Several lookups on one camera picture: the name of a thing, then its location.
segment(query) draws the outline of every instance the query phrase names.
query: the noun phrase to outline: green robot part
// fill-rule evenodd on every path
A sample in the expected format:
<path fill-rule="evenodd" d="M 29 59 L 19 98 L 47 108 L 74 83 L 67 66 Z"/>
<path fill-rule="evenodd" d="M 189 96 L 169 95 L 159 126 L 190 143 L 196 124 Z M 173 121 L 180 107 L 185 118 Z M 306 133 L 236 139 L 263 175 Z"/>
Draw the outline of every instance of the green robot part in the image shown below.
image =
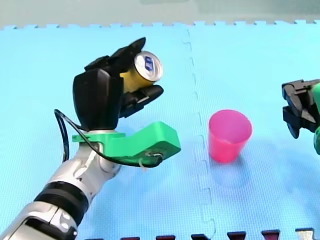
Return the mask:
<path fill-rule="evenodd" d="M 102 144 L 104 155 L 130 166 L 155 166 L 159 158 L 166 160 L 181 150 L 177 131 L 161 121 L 130 136 L 118 132 L 85 136 L 92 143 Z M 72 136 L 72 141 L 85 142 L 80 135 Z"/>
<path fill-rule="evenodd" d="M 320 83 L 317 83 L 312 87 L 312 95 L 313 95 L 315 105 L 320 114 Z M 316 153 L 320 155 L 320 126 L 318 126 L 318 128 L 314 132 L 313 146 Z"/>

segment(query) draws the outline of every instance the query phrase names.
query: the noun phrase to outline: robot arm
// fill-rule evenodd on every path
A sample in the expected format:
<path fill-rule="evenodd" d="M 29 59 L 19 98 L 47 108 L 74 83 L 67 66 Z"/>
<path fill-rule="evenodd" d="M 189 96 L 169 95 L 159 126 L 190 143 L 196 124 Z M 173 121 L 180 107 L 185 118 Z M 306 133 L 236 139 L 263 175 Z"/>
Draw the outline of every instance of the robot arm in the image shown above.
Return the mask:
<path fill-rule="evenodd" d="M 98 58 L 74 78 L 73 102 L 81 125 L 54 111 L 64 145 L 62 164 L 0 234 L 0 240 L 75 240 L 94 197 L 122 165 L 153 168 L 180 151 L 177 132 L 163 122 L 128 137 L 115 131 L 119 118 L 140 111 L 163 93 L 158 85 L 139 85 L 130 74 L 121 76 L 133 68 L 145 42 L 145 38 L 138 39 L 112 56 Z M 131 91 L 125 91 L 129 83 Z M 79 144 L 72 159 L 63 120 L 79 134 L 72 138 Z"/>
<path fill-rule="evenodd" d="M 320 155 L 320 79 L 284 83 L 282 97 L 288 103 L 282 114 L 291 135 L 297 139 L 300 129 L 314 133 L 314 148 Z"/>

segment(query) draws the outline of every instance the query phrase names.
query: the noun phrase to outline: can lid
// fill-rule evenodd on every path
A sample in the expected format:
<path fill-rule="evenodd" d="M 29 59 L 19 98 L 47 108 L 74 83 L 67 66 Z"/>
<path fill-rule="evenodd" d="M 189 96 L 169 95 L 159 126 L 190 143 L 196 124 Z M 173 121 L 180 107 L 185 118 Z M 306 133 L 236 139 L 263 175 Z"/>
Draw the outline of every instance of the can lid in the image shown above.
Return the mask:
<path fill-rule="evenodd" d="M 158 81 L 164 74 L 160 60 L 148 51 L 142 51 L 135 56 L 134 66 L 144 79 L 151 82 Z"/>

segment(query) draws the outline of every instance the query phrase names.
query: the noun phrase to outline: pink cup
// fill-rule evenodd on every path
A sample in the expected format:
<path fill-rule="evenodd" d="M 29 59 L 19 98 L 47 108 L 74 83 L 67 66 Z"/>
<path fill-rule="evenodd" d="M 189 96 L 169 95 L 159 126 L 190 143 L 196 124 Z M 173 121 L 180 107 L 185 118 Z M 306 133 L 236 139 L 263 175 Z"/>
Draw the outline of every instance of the pink cup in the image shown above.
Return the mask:
<path fill-rule="evenodd" d="M 209 155 L 218 163 L 233 162 L 252 134 L 248 118 L 235 110 L 220 110 L 209 120 Z"/>

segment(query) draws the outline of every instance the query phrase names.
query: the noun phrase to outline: blue foam mat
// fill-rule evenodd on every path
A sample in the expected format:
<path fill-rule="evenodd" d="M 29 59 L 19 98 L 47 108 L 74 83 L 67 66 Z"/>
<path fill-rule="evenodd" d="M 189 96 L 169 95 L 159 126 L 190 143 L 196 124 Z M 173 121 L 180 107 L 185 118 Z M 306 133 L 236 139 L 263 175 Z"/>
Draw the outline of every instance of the blue foam mat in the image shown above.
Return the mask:
<path fill-rule="evenodd" d="M 319 158 L 311 133 L 294 140 L 282 121 L 281 84 L 319 78 L 319 24 L 57 28 L 0 31 L 0 231 L 59 166 L 62 143 L 53 109 L 76 120 L 72 82 L 83 66 L 145 36 L 165 68 L 165 93 L 118 130 L 131 134 L 161 120 L 178 131 L 182 151 L 155 169 L 124 167 L 95 198 L 78 239 L 159 235 L 227 239 L 245 231 L 295 229 L 319 236 Z M 220 109 L 252 121 L 250 142 L 234 164 L 209 160 L 207 123 Z M 74 154 L 77 145 L 71 145 Z"/>

